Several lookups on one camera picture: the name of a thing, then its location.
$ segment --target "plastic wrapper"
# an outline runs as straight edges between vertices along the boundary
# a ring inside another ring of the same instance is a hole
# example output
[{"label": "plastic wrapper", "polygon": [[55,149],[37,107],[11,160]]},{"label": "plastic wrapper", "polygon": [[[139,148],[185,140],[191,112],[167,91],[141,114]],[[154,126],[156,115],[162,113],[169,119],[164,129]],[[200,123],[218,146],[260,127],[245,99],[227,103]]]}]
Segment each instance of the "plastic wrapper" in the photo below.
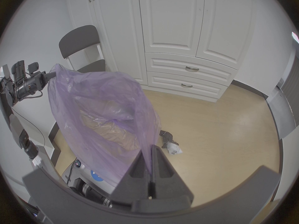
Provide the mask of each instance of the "plastic wrapper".
[{"label": "plastic wrapper", "polygon": [[77,158],[114,187],[140,149],[151,172],[161,124],[140,84],[121,72],[79,73],[59,64],[51,71],[50,107]]}]

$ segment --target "chair seat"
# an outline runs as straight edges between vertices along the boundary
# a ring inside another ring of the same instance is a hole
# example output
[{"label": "chair seat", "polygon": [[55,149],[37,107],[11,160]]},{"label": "chair seat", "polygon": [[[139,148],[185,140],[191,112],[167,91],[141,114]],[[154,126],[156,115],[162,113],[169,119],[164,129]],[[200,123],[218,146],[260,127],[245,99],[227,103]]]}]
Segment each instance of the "chair seat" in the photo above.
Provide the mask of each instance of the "chair seat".
[{"label": "chair seat", "polygon": [[78,70],[81,73],[87,72],[95,72],[95,71],[105,71],[106,63],[105,60],[98,60],[96,62],[92,62],[89,65],[86,65]]}]

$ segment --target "bright light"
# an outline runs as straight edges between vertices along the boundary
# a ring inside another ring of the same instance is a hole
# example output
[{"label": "bright light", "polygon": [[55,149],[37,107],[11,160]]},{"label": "bright light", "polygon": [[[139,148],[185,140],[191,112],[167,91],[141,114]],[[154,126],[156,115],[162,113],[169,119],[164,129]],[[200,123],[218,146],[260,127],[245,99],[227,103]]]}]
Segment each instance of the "bright light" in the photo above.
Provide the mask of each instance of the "bright light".
[{"label": "bright light", "polygon": [[299,38],[297,37],[297,35],[294,32],[292,32],[292,37],[295,39],[295,41],[297,43],[299,43]]}]

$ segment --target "chair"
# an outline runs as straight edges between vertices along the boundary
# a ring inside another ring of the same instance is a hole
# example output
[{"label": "chair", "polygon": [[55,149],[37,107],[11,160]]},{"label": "chair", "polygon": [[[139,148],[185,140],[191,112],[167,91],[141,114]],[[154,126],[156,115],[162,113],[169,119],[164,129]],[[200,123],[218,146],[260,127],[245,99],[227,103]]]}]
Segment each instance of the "chair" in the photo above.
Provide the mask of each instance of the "chair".
[{"label": "chair", "polygon": [[78,71],[87,73],[92,71],[105,71],[105,60],[100,47],[100,39],[97,29],[93,25],[86,25],[76,28],[67,33],[59,42],[59,49],[62,57],[66,59],[70,69],[74,67],[69,59],[69,56],[84,48],[97,44],[97,49],[100,54],[100,60],[80,68]]}]

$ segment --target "blue circle logo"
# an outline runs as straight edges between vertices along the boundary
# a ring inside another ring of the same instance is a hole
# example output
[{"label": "blue circle logo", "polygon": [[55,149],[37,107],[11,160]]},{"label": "blue circle logo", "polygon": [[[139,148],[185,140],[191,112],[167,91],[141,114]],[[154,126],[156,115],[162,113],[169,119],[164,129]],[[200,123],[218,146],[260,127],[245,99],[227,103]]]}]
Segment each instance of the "blue circle logo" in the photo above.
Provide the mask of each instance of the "blue circle logo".
[{"label": "blue circle logo", "polygon": [[103,179],[101,179],[93,170],[90,170],[90,174],[92,175],[94,180],[96,180],[98,182],[103,181]]}]

